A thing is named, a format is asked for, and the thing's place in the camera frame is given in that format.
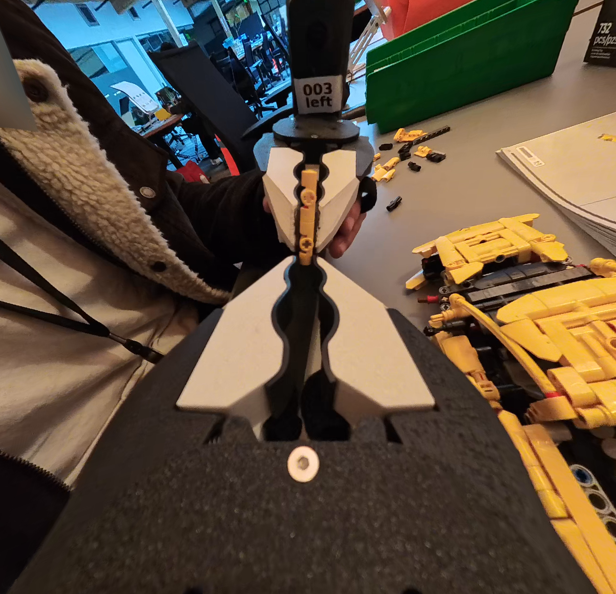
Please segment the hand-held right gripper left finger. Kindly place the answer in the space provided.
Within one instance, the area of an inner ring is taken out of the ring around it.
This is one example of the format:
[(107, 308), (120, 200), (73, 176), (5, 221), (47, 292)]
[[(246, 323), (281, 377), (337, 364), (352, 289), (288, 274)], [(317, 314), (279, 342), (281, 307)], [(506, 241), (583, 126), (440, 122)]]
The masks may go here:
[(180, 397), (178, 409), (243, 417), (258, 440), (271, 411), (266, 383), (283, 365), (274, 305), (288, 290), (289, 256), (224, 306)]

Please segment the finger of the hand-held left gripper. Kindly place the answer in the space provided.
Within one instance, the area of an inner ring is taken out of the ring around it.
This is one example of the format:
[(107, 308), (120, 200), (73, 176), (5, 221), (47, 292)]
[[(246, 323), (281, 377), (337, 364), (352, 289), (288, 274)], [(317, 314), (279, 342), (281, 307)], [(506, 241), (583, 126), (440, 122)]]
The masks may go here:
[(303, 162), (302, 152), (289, 147), (273, 147), (263, 175), (265, 196), (276, 224), (278, 238), (290, 251), (297, 250), (300, 202), (296, 193), (299, 180), (295, 171)]
[(331, 151), (321, 158), (327, 173), (321, 183), (318, 202), (315, 252), (322, 252), (332, 241), (357, 199), (357, 157), (355, 151)]

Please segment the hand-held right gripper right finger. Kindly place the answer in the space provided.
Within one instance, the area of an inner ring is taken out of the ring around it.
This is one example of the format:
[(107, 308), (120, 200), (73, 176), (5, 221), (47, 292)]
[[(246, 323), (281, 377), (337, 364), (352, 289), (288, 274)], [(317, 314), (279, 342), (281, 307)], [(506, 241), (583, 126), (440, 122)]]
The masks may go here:
[(318, 259), (322, 278), (305, 385), (303, 435), (342, 441), (362, 421), (427, 412), (435, 398), (421, 375), (393, 310)]

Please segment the yellow brick piece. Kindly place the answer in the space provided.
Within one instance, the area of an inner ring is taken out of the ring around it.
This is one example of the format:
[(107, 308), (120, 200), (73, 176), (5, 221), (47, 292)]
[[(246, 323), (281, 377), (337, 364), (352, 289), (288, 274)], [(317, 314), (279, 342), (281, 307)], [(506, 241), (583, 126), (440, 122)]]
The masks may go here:
[(307, 168), (301, 173), (299, 234), (302, 237), (314, 238), (315, 214), (318, 200), (319, 172)]

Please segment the yellow brick toy car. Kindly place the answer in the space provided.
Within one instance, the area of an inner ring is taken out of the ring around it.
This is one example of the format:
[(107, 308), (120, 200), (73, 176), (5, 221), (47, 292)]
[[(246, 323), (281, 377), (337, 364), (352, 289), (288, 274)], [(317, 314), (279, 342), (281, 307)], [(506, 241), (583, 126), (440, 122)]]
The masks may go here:
[(537, 213), (416, 246), (407, 290), (439, 294), (424, 334), (482, 393), (556, 533), (615, 593), (615, 260), (575, 264)]

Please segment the instruction booklet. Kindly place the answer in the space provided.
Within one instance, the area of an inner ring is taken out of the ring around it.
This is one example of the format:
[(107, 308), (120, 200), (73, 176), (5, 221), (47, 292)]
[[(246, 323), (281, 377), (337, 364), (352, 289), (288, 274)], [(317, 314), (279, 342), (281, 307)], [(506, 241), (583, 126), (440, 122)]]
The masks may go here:
[(502, 148), (497, 156), (615, 255), (615, 113)]

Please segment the person's left forearm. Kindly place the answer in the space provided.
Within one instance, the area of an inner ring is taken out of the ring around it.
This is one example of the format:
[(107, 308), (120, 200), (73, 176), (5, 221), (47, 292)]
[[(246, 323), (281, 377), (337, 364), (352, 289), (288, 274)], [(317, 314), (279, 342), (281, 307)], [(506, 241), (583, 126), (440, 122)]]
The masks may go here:
[(238, 264), (268, 270), (291, 254), (264, 209), (262, 176), (261, 170), (253, 169), (196, 183), (167, 172), (166, 181), (205, 249), (197, 254), (197, 273), (213, 288), (230, 290)]

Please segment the grey desk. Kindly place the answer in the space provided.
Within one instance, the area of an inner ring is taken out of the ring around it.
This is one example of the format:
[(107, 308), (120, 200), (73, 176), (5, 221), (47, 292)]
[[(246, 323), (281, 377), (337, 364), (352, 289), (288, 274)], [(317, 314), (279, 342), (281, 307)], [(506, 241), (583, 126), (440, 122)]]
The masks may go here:
[(583, 62), (601, 1), (579, 0), (550, 77), (406, 126), (425, 131), (450, 126), (430, 145), (447, 158), (439, 164), (423, 161), (419, 173), (403, 167), (380, 184), (375, 208), (334, 265), (418, 329), (438, 308), (416, 300), (431, 294), (430, 288), (405, 291), (406, 280), (421, 265), (412, 249), (459, 228), (539, 213), (539, 230), (555, 234), (576, 263), (613, 258), (496, 154), (615, 111), (615, 70)]

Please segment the person's left hand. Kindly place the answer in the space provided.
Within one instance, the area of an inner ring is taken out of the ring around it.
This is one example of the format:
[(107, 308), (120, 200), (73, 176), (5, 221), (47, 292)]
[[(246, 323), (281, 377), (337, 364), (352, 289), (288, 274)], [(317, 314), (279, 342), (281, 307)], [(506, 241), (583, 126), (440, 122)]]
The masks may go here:
[(365, 218), (366, 213), (361, 212), (360, 200), (356, 200), (328, 246), (328, 253), (333, 259), (341, 258), (348, 250)]

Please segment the loose yellow and black bricks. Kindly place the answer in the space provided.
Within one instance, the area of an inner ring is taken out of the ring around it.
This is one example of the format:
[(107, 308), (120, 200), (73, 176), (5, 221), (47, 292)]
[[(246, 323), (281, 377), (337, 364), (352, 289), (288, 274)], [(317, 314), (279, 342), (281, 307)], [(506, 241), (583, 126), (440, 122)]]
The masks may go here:
[(412, 173), (419, 173), (422, 160), (434, 164), (443, 162), (447, 158), (446, 153), (431, 148), (427, 143), (450, 131), (450, 126), (432, 131), (398, 128), (392, 142), (381, 143), (374, 154), (372, 180), (377, 184), (389, 182), (402, 167)]

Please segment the metal folding stand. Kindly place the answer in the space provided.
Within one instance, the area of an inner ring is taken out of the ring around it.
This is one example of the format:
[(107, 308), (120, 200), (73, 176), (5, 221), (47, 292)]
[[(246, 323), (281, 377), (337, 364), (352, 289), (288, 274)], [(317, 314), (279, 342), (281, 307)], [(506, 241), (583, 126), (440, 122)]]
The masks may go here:
[(355, 73), (365, 68), (365, 64), (360, 63), (360, 59), (365, 54), (368, 46), (372, 43), (375, 35), (380, 30), (381, 25), (386, 23), (388, 17), (391, 13), (390, 6), (386, 6), (385, 8), (379, 8), (376, 15), (371, 16), (370, 21), (367, 23), (366, 27), (362, 30), (358, 39), (352, 44), (352, 47), (349, 51), (349, 63), (347, 66), (347, 82), (353, 82), (355, 78)]

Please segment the black office chair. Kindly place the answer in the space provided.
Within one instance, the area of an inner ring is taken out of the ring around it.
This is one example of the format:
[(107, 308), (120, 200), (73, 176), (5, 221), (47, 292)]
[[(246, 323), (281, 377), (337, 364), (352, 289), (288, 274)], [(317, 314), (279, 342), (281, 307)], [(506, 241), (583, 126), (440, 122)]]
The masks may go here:
[(224, 144), (240, 173), (257, 167), (253, 149), (273, 125), (293, 113), (284, 105), (258, 120), (242, 97), (211, 63), (196, 43), (163, 52), (150, 59), (166, 81), (192, 104), (196, 113)]

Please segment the green storage bin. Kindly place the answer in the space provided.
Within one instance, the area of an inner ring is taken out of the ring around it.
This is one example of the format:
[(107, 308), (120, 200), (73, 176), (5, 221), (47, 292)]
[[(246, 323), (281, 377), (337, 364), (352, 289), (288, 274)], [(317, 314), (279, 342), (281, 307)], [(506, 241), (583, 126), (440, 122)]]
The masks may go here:
[(369, 51), (365, 115), (382, 133), (554, 72), (579, 0), (473, 0)]

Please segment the dark toy car box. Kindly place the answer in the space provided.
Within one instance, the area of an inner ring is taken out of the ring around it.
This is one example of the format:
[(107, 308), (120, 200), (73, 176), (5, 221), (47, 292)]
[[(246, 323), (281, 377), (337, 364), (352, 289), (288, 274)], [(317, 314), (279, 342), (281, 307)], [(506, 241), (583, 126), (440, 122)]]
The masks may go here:
[(604, 0), (584, 62), (615, 68), (615, 0)]

